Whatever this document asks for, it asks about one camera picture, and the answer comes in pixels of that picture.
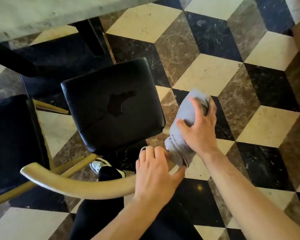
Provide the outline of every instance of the gray towel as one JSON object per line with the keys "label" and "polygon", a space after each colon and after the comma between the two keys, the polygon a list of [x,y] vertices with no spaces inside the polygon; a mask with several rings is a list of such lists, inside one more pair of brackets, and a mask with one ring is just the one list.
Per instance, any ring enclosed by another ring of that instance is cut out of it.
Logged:
{"label": "gray towel", "polygon": [[195,122],[195,109],[188,97],[193,97],[202,104],[204,115],[207,114],[210,100],[210,97],[208,97],[205,93],[194,89],[188,93],[180,104],[176,118],[170,127],[170,136],[164,142],[166,149],[169,150],[169,153],[171,154],[172,161],[179,167],[182,165],[189,167],[193,157],[196,155],[196,153],[184,141],[180,130],[177,127],[177,119],[179,118],[183,119],[187,126],[192,126]]}

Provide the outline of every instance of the forearm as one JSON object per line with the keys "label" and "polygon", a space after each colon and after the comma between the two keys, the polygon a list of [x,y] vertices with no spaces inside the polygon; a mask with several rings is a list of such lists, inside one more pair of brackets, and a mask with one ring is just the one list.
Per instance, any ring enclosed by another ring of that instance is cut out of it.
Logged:
{"label": "forearm", "polygon": [[104,229],[91,240],[137,240],[159,214],[158,207],[133,199]]}
{"label": "forearm", "polygon": [[226,156],[216,151],[200,157],[247,239],[300,240],[300,228],[253,186]]}

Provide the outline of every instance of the sneaker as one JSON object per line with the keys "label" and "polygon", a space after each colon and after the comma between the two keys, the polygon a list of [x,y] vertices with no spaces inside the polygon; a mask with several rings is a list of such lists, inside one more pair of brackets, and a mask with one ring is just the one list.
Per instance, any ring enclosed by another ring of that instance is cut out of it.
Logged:
{"label": "sneaker", "polygon": [[[90,163],[90,168],[92,169],[93,172],[95,172],[96,174],[99,174],[99,171],[102,167],[104,166],[109,166],[111,167],[111,164],[107,161],[104,160],[103,158],[98,157],[95,161]],[[123,178],[126,177],[126,174],[124,171],[121,171],[119,169],[117,169],[117,171],[121,174],[121,176]]]}

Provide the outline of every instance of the wooden armrest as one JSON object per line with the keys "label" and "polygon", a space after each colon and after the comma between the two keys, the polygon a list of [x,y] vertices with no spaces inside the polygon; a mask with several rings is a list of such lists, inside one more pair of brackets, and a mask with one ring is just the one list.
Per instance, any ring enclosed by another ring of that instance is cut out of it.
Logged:
{"label": "wooden armrest", "polygon": [[[168,165],[169,170],[175,166],[169,160]],[[104,200],[127,196],[134,193],[136,184],[136,175],[102,182],[78,181],[52,173],[36,162],[23,167],[20,173],[48,190],[81,199]]]}

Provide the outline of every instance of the chair seat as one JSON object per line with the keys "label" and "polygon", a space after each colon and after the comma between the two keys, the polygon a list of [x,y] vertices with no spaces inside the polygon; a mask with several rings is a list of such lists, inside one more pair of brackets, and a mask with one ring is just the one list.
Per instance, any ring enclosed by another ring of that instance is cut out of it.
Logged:
{"label": "chair seat", "polygon": [[165,118],[146,58],[123,62],[61,84],[78,131],[103,154],[162,132]]}
{"label": "chair seat", "polygon": [[44,137],[32,99],[26,95],[0,100],[0,195],[23,184],[25,165],[50,169]]}

